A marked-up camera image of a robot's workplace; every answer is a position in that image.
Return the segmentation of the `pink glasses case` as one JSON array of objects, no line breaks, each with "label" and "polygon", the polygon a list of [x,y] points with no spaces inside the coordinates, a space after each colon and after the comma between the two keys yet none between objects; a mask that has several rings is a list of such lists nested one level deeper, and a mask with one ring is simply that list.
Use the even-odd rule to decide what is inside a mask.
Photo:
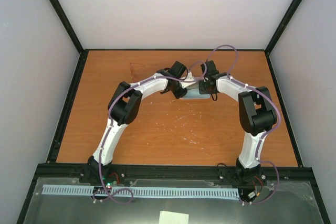
[{"label": "pink glasses case", "polygon": [[187,93],[182,96],[182,100],[202,100],[209,99],[211,96],[209,94],[200,94],[198,82],[186,87]]}]

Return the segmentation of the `light blue cleaning cloth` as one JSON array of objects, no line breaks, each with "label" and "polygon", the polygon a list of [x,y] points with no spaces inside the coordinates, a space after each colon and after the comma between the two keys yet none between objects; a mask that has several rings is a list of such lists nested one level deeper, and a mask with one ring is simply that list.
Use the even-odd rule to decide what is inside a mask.
[{"label": "light blue cleaning cloth", "polygon": [[203,100],[209,99],[211,96],[209,94],[200,94],[199,89],[190,89],[187,91],[187,94],[183,97],[183,99],[187,100]]}]

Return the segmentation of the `transparent red sunglasses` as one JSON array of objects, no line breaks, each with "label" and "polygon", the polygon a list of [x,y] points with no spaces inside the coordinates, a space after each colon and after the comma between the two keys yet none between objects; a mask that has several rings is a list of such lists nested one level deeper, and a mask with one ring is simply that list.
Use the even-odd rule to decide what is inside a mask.
[{"label": "transparent red sunglasses", "polygon": [[156,64],[149,63],[130,63],[130,71],[133,82],[137,82],[152,76],[159,69]]}]

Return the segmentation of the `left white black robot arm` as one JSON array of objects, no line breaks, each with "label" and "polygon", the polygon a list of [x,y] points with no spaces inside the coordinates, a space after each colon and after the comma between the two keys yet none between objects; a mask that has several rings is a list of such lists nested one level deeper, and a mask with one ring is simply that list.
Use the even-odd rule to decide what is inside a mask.
[{"label": "left white black robot arm", "polygon": [[137,83],[120,82],[108,104],[107,124],[101,141],[88,159],[91,178],[100,184],[108,180],[109,170],[104,166],[112,163],[118,141],[126,127],[136,119],[143,99],[156,92],[169,91],[180,99],[187,94],[187,87],[194,83],[191,71],[178,61]]}]

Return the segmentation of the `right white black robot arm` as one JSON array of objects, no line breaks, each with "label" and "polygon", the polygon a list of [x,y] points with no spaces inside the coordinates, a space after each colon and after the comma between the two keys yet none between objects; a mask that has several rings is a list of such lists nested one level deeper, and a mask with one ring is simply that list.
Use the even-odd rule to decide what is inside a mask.
[{"label": "right white black robot arm", "polygon": [[246,183],[260,170],[260,155],[268,133],[278,125],[279,110],[269,90],[242,83],[227,73],[219,73],[213,61],[201,64],[204,80],[198,83],[201,94],[217,100],[223,93],[238,102],[239,121],[244,130],[243,147],[236,159],[235,177]]}]

